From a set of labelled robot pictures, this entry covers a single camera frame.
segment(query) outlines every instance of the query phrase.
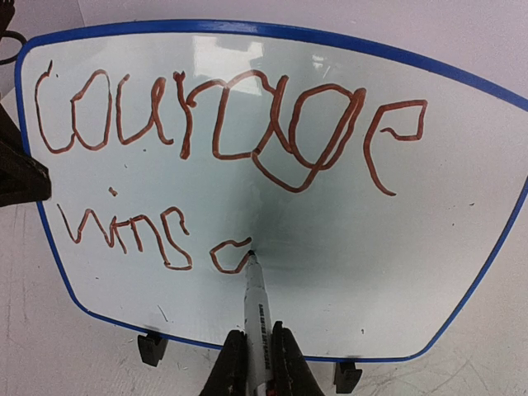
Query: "blue whiteboard frame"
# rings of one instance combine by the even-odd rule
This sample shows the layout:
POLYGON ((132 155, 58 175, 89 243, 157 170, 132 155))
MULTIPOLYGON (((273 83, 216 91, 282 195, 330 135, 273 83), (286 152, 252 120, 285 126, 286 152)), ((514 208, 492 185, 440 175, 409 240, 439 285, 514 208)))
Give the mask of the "blue whiteboard frame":
MULTIPOLYGON (((22 87, 21 87, 21 68, 24 63, 24 58, 35 47, 42 45, 49 45, 60 43, 64 41, 81 40, 93 37, 104 37, 109 35, 130 35, 138 33, 167 33, 167 32, 180 32, 180 33, 216 33, 216 34, 236 34, 236 35, 256 35, 260 37, 271 37, 275 39, 295 40, 302 41, 305 43, 313 43, 319 45, 326 45, 330 47, 340 48, 344 50, 351 50, 362 54, 374 55, 379 58, 393 60, 401 64, 407 64, 415 68, 420 68, 428 72, 441 75, 443 77, 455 80, 464 85, 478 89, 481 92, 485 92, 493 97, 506 101, 513 106, 519 107, 524 111, 528 111, 528 99, 515 94, 506 88, 500 87, 497 84, 490 82, 484 78, 478 77, 472 73, 465 72, 460 68, 455 68, 449 64, 439 62, 428 57, 414 54, 413 52, 406 51, 404 49, 398 49, 390 45, 384 45, 375 43, 374 41, 358 39, 348 35, 339 35, 337 33, 330 33, 326 31, 317 31, 313 29, 306 29, 301 27, 273 25, 269 23, 261 22, 248 22, 248 21, 212 21, 212 20, 176 20, 176 21, 141 21, 141 22, 126 22, 112 25, 93 26, 85 27, 81 29, 73 29, 70 31, 59 31, 48 35, 42 35, 29 40, 21 49, 15 67, 15 87, 16 87, 16 103, 18 106, 18 118, 20 121, 20 128, 22 133, 22 140, 24 149, 28 155, 31 155, 30 145, 27 138, 26 118, 24 112, 24 101, 22 98, 22 87)), ((453 312, 440 327, 435 336, 417 353, 404 356, 404 357, 387 357, 387 358, 363 358, 363 357, 351 357, 351 358, 340 358, 340 357, 316 357, 307 356, 308 360, 311 361, 330 361, 330 362, 341 362, 341 361, 354 361, 359 363, 389 363, 389 362, 401 362, 410 361, 415 359, 431 349, 435 342, 440 338, 442 333, 449 327, 451 322, 455 319, 456 315, 468 302, 471 295, 475 292, 479 286, 480 281, 486 275, 489 267, 492 265, 495 257, 500 251, 504 241, 510 233, 513 224, 516 221, 519 212, 525 202, 526 195, 528 195, 528 177, 521 189, 519 197, 517 198, 516 204, 506 222, 503 231, 501 232, 495 246, 489 253, 488 259, 483 264, 482 268, 478 272, 471 286, 468 288, 462 300, 456 305, 453 312)), ((37 203, 40 218, 44 226, 46 236, 48 238, 51 251, 53 252, 57 266, 59 267, 60 275, 63 277, 64 284, 68 289, 69 295, 73 302, 85 313, 104 320, 108 323, 112 323, 124 328, 129 328, 137 332, 147 332, 147 329, 140 328, 138 326, 120 322, 112 318, 107 318, 98 313, 91 312, 81 305, 77 300, 77 297, 73 293, 72 286, 69 283, 68 277, 64 270, 63 264, 60 261, 59 252, 55 246, 53 235, 51 234, 48 220, 44 206, 41 202, 37 203)), ((220 349, 222 346, 209 344, 207 342, 199 342, 187 338, 174 337, 168 334, 162 334, 162 337, 170 340, 184 342, 191 345, 197 345, 201 347, 208 347, 214 349, 220 349)))

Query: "white board surface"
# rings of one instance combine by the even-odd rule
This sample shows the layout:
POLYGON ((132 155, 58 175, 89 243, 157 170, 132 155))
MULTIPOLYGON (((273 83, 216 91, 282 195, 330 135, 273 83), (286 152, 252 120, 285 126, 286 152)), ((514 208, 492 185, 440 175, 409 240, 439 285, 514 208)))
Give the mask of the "white board surface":
POLYGON ((348 49, 128 34, 36 45, 19 71, 22 129, 53 183, 45 226, 75 298, 174 337, 221 344, 243 328, 245 276, 229 272, 251 247, 272 318, 305 354, 411 356, 463 299, 526 179, 524 110, 348 49), (211 249, 249 238, 214 264, 211 249))

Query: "white background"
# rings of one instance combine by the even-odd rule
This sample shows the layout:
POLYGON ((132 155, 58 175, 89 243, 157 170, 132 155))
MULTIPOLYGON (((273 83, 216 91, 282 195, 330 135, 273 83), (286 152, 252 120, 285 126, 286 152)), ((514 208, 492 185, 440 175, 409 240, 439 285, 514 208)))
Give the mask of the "white background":
MULTIPOLYGON (((442 3, 441 7, 357 2, 352 8, 345 3, 314 3, 311 7, 290 5, 284 12, 278 5, 264 7, 258 3, 237 7, 232 2, 224 4, 223 10, 205 4, 201 7, 198 2, 157 7, 155 2, 112 4, 113 11, 96 8, 101 14, 92 13, 92 17, 232 17, 317 27, 415 50, 520 94, 528 92, 524 72, 528 50, 522 47, 526 45, 522 28, 526 7, 521 5, 501 5, 497 9, 494 2, 466 6, 442 3)), ((89 8, 86 3, 80 5, 84 12, 89 8)), ((85 18, 87 23, 98 23, 88 14, 85 18)), ((475 296, 438 344, 412 363, 364 365, 365 388, 358 394, 510 395, 526 391, 525 212, 475 296)), ((1 291, 2 301, 6 302, 6 321, 2 322, 5 363, 0 363, 0 370, 6 373, 6 394, 199 393, 211 359, 205 350, 173 343, 161 367, 145 368, 139 363, 134 343, 127 343, 132 332, 111 330, 111 325, 89 318, 71 303, 35 207, 7 208, 0 214, 5 285, 1 291), (17 242, 12 242, 13 228, 20 233, 14 239, 17 242), (205 356, 191 359, 199 354, 205 356)), ((320 383, 328 389, 332 367, 314 368, 320 383)))

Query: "white marker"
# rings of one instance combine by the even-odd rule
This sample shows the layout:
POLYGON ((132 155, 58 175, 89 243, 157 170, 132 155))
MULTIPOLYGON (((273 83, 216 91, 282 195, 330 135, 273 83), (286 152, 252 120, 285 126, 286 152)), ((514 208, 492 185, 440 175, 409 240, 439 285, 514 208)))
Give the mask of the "white marker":
POLYGON ((262 267, 253 251, 246 264, 244 327, 247 335, 247 387, 251 396, 266 396, 273 380, 271 369, 271 319, 262 267))

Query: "black stand foot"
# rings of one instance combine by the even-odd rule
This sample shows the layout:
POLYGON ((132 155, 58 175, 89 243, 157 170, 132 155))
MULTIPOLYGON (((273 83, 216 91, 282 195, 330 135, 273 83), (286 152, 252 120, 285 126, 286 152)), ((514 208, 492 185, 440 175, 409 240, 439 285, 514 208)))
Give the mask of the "black stand foot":
POLYGON ((336 363, 336 371, 333 376, 333 384, 336 385, 337 394, 351 394, 352 390, 360 382, 363 370, 356 368, 356 363, 336 363))
POLYGON ((168 340, 161 338, 156 333, 149 333, 146 336, 138 336, 138 347, 141 360, 146 365, 158 367, 158 363, 163 359, 167 349, 168 340))

